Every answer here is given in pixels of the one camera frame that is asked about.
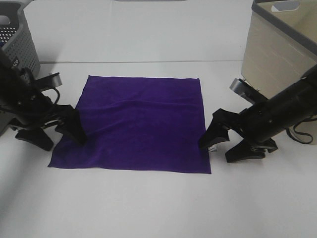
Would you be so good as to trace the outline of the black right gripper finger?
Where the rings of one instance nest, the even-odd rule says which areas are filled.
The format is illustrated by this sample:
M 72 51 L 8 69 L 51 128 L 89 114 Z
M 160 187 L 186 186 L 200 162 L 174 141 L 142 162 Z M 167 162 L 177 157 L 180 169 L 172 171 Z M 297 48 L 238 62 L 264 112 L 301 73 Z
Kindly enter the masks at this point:
M 212 114 L 212 121 L 199 139 L 199 148 L 205 149 L 218 143 L 230 141 L 228 131 L 237 128 L 238 113 L 218 109 Z
M 273 139 L 258 144 L 251 144 L 246 139 L 243 139 L 239 144 L 227 151 L 225 157 L 228 163 L 247 159 L 263 159 L 266 151 L 272 153 L 277 149 L 278 147 Z

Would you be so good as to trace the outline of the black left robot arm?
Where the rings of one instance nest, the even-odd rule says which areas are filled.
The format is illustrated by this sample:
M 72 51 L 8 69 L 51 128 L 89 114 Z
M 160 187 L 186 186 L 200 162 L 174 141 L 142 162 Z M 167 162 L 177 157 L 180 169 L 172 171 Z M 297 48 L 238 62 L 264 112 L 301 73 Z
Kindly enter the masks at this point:
M 54 127 L 80 145 L 87 142 L 80 113 L 71 105 L 60 105 L 60 92 L 53 81 L 59 73 L 36 79 L 29 68 L 18 69 L 4 52 L 0 54 L 0 109 L 13 118 L 7 126 L 16 131 L 16 139 L 45 151 L 53 141 L 45 129 Z

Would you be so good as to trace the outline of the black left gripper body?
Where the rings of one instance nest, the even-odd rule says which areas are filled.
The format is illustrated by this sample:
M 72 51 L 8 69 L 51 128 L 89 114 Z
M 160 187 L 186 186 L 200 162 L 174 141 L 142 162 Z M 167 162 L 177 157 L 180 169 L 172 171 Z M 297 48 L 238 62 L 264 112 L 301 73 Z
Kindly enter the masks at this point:
M 33 129 L 58 124 L 51 110 L 60 99 L 59 91 L 56 88 L 40 91 L 34 84 L 35 80 L 28 68 L 0 68 L 1 130 L 10 126 L 15 129 Z

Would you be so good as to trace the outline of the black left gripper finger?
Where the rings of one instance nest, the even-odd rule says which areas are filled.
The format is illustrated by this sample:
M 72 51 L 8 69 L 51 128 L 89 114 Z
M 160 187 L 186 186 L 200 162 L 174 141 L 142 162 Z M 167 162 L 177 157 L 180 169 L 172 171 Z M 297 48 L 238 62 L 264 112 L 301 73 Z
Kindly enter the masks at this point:
M 58 124 L 55 128 L 59 132 L 76 143 L 84 145 L 87 142 L 87 135 L 82 127 L 79 111 L 71 105 L 55 105 L 51 110 Z
M 31 143 L 45 151 L 50 151 L 53 148 L 53 141 L 41 128 L 33 130 L 19 130 L 15 138 Z

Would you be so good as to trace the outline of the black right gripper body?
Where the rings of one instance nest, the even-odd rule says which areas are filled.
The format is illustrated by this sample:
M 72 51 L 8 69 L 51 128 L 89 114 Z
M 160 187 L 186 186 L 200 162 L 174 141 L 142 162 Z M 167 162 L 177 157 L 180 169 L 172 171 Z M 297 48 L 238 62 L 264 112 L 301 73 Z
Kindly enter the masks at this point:
M 263 143 L 316 112 L 317 83 L 298 81 L 272 98 L 243 110 L 239 122 L 252 140 Z

